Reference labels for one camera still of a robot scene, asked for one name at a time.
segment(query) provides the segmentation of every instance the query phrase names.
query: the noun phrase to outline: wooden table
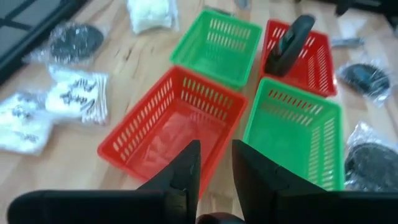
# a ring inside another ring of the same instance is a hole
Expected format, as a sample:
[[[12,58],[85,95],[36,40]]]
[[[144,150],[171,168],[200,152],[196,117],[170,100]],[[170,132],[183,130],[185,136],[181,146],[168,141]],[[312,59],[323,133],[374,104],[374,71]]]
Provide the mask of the wooden table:
[[[259,24],[265,30],[270,18],[292,22],[298,15],[311,13],[317,18],[315,29],[330,37],[365,37],[364,49],[333,50],[335,68],[349,60],[358,60],[364,52],[379,58],[391,70],[398,70],[398,42],[380,15],[350,10],[334,17],[335,7],[316,1],[294,4],[293,0],[252,0],[250,11],[241,11],[232,0],[178,1],[180,32],[156,30],[136,36],[130,30],[125,0],[95,0],[75,16],[79,22],[108,26],[109,39],[89,70],[111,75],[110,124],[106,127],[57,126],[40,157],[0,152],[0,217],[5,222],[9,203],[18,195],[37,189],[135,189],[141,183],[110,166],[97,156],[97,145],[124,117],[138,99],[171,66],[169,56],[200,13],[204,5],[234,12],[242,19]],[[250,112],[258,77],[263,39],[246,88],[242,94],[249,105],[235,138],[241,138]],[[34,90],[51,85],[44,65],[20,69],[0,89],[0,100],[17,90]],[[392,141],[398,140],[398,92],[383,108],[375,107],[346,85],[339,83],[339,94],[330,100],[344,108],[344,136],[350,135],[358,121],[365,121]],[[227,149],[215,176],[198,206],[198,213],[232,212],[241,215],[231,171],[231,150]]]

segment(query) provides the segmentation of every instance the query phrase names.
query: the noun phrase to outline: clear plastic bag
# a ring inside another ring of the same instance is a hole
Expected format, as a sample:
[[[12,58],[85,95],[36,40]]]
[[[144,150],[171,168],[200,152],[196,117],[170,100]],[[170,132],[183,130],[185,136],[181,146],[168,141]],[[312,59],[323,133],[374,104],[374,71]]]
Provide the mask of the clear plastic bag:
[[[127,0],[127,9],[135,34],[157,27],[180,29],[175,0]]]
[[[0,104],[0,150],[40,155],[53,122],[44,114],[44,93],[19,92]]]
[[[54,28],[48,41],[22,60],[25,63],[87,65],[94,60],[107,33],[105,28],[66,22]]]
[[[336,74],[378,107],[388,99],[395,85],[391,71],[376,59],[347,63]]]
[[[50,65],[56,84],[45,99],[45,109],[57,120],[79,119],[84,124],[106,124],[109,75]]]
[[[398,148],[359,122],[348,138],[346,188],[370,192],[398,191]]]

